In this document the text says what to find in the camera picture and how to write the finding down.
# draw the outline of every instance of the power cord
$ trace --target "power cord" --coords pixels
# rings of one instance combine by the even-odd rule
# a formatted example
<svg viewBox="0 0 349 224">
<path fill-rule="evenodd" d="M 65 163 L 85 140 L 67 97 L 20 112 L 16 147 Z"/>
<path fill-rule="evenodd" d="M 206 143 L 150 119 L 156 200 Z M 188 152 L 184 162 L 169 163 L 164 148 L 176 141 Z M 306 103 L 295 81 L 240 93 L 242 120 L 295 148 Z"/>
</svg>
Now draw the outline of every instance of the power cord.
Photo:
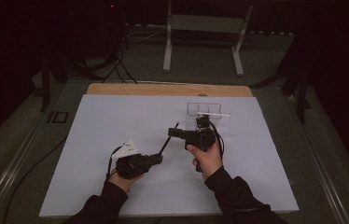
<svg viewBox="0 0 349 224">
<path fill-rule="evenodd" d="M 41 161 L 43 161 L 46 157 L 48 157 L 52 152 L 54 152 L 64 141 L 66 141 L 67 136 L 58 144 L 56 145 L 49 153 L 47 153 L 44 157 L 42 157 L 38 162 L 36 162 L 21 178 L 20 182 L 18 183 L 18 185 L 14 188 L 14 191 L 12 192 L 11 196 L 9 197 L 9 202 L 7 204 L 6 207 L 6 212 L 4 213 L 4 217 L 3 217 L 3 224 L 7 223 L 7 217 L 8 217 L 8 212 L 9 212 L 9 207 L 11 206 L 12 200 L 14 199 L 15 194 L 17 193 L 21 183 L 23 182 L 23 180 L 26 178 L 26 176 L 28 174 L 30 174 L 34 168 L 40 164 Z"/>
</svg>

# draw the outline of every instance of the dark floor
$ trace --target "dark floor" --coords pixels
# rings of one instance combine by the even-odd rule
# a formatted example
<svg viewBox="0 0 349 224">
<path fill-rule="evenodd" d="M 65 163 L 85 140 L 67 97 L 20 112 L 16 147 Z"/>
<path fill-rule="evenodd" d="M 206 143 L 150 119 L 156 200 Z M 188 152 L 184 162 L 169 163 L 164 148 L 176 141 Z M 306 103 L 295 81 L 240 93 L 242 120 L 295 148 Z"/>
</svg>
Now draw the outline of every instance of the dark floor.
<svg viewBox="0 0 349 224">
<path fill-rule="evenodd" d="M 250 85 L 273 75 L 292 40 L 292 36 L 247 35 L 241 49 L 245 75 L 237 77 L 230 42 L 226 40 L 214 45 L 197 41 L 192 47 L 181 38 L 177 42 L 174 40 L 172 69 L 164 73 L 165 35 L 139 41 L 144 37 L 131 35 L 130 48 L 123 51 L 126 69 L 139 82 L 217 85 Z M 123 68 L 119 73 L 130 80 Z M 113 73 L 107 82 L 119 82 L 118 74 Z M 0 127 L 0 180 L 8 180 L 7 187 L 0 188 L 0 223 L 9 195 L 14 192 L 14 187 L 9 187 L 20 183 L 21 176 L 66 136 L 79 100 L 91 83 L 79 76 L 71 77 L 67 84 L 52 83 L 52 102 L 46 113 L 39 112 L 41 99 L 30 96 Z M 308 88 L 307 100 L 311 108 L 305 111 L 306 125 L 302 125 L 295 116 L 294 101 L 280 92 L 283 83 L 281 79 L 260 90 L 253 90 L 300 207 L 299 212 L 280 216 L 288 223 L 349 223 L 349 157 L 346 149 L 314 95 L 314 89 Z M 70 119 L 66 123 L 47 123 L 51 111 L 68 112 Z M 64 218 L 38 217 L 61 149 L 59 147 L 50 154 L 21 182 L 8 210 L 8 223 L 64 221 Z M 120 218 L 118 223 L 219 221 L 220 217 L 144 217 Z"/>
</svg>

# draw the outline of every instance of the person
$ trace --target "person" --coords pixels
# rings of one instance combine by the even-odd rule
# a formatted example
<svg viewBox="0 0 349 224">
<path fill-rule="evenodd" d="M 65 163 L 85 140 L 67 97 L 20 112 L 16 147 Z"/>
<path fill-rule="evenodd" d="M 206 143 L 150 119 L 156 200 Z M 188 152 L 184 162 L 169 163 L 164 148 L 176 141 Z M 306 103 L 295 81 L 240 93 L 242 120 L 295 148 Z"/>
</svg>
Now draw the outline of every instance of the person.
<svg viewBox="0 0 349 224">
<path fill-rule="evenodd" d="M 286 223 L 268 204 L 260 202 L 253 196 L 248 184 L 241 177 L 230 177 L 222 163 L 217 141 L 207 151 L 192 145 L 188 145 L 187 150 L 195 157 L 192 163 L 201 166 L 204 184 L 215 193 L 224 223 Z M 141 177 L 128 180 L 114 171 L 105 181 L 102 194 L 91 196 L 81 211 L 64 223 L 115 223 L 121 206 L 128 199 L 127 192 Z"/>
</svg>

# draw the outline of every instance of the black sleeve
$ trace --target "black sleeve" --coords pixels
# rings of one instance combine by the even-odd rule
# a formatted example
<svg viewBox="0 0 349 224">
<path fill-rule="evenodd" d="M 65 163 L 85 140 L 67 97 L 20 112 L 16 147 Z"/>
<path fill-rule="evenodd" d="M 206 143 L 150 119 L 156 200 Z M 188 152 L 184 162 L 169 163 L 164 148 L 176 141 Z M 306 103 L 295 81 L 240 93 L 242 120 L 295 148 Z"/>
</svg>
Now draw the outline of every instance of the black sleeve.
<svg viewBox="0 0 349 224">
<path fill-rule="evenodd" d="M 239 176 L 231 178 L 224 166 L 209 176 L 205 185 L 215 193 L 225 223 L 284 224 L 268 204 L 257 200 L 247 183 Z"/>
<path fill-rule="evenodd" d="M 101 196 L 92 195 L 84 207 L 64 224 L 114 223 L 128 195 L 117 185 L 105 182 Z"/>
</svg>

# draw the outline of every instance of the white board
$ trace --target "white board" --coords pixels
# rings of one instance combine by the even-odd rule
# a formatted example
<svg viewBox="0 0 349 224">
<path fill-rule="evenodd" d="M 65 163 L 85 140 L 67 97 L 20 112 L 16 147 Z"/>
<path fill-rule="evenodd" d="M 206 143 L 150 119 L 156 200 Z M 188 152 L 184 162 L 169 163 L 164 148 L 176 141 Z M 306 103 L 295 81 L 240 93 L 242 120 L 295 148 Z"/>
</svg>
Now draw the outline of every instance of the white board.
<svg viewBox="0 0 349 224">
<path fill-rule="evenodd" d="M 225 141 L 226 170 L 246 180 L 255 197 L 273 211 L 299 210 L 256 98 L 86 94 L 40 216 L 72 216 L 92 194 L 100 195 L 116 147 L 132 139 L 140 153 L 151 155 L 160 151 L 177 122 L 179 129 L 192 130 L 196 117 L 188 115 L 187 103 L 220 104 L 221 113 L 230 113 L 230 118 L 212 119 Z M 132 186 L 121 216 L 221 213 L 184 145 L 172 138 L 163 163 Z"/>
</svg>

